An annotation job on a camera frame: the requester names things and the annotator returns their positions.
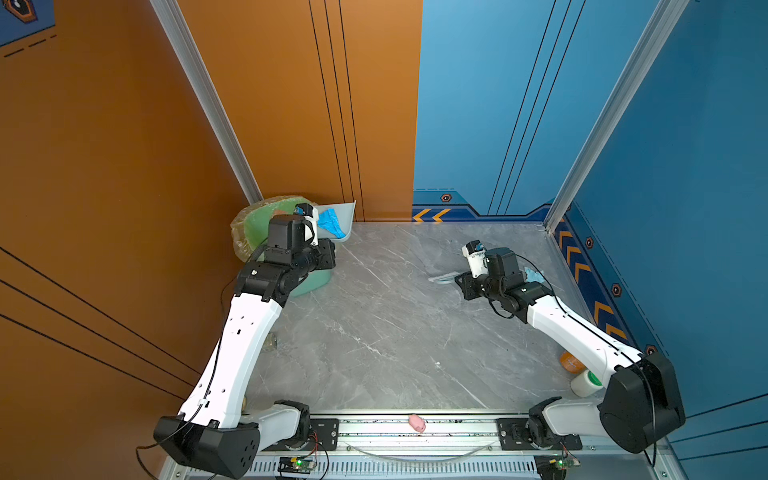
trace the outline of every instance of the blue glove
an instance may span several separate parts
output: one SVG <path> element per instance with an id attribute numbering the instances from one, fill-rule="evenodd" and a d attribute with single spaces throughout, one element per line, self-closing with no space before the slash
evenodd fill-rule
<path id="1" fill-rule="evenodd" d="M 329 208 L 320 214 L 320 218 L 317 221 L 317 226 L 328 230 L 333 235 L 336 235 L 336 238 L 344 238 L 345 236 L 344 232 L 341 231 L 341 227 L 339 226 L 339 218 L 336 216 L 336 212 L 333 210 L 333 208 Z"/>

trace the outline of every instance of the dark blue wall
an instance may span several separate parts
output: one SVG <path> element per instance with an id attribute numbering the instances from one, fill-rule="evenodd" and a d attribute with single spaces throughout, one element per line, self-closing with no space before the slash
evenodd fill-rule
<path id="1" fill-rule="evenodd" d="M 692 479 L 765 475 L 725 452 L 768 445 L 766 25 L 692 0 L 575 201 L 675 365 Z"/>
<path id="2" fill-rule="evenodd" d="M 550 202 L 656 4 L 425 0 L 414 189 L 481 215 Z"/>

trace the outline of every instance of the green cap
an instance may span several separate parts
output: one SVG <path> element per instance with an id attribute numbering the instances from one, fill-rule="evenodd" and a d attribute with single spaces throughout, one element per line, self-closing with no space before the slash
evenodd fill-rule
<path id="1" fill-rule="evenodd" d="M 598 376 L 593 374 L 592 372 L 589 372 L 587 374 L 587 377 L 589 378 L 589 381 L 597 386 L 603 386 L 603 384 L 600 382 L 600 379 L 598 379 Z"/>

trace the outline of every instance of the orange wall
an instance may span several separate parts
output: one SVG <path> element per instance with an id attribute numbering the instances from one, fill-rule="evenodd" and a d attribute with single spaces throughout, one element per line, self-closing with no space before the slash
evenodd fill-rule
<path id="1" fill-rule="evenodd" d="M 245 198 L 149 2 L 62 0 L 55 14 L 0 48 L 0 247 L 201 371 Z M 0 280 L 181 378 L 0 284 L 0 314 L 159 387 L 0 318 L 0 472 L 143 478 L 133 448 L 198 374 L 2 251 Z"/>
<path id="2" fill-rule="evenodd" d="M 422 3 L 227 5 L 181 8 L 264 196 L 409 220 Z"/>

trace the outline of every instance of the orange bottle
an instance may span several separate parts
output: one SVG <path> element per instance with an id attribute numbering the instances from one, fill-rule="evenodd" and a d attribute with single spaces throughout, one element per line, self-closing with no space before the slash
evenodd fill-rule
<path id="1" fill-rule="evenodd" d="M 563 354 L 560 355 L 560 364 L 563 365 L 564 369 L 575 374 L 579 374 L 587 368 L 584 366 L 584 363 L 581 363 L 579 359 L 568 352 L 563 352 Z"/>

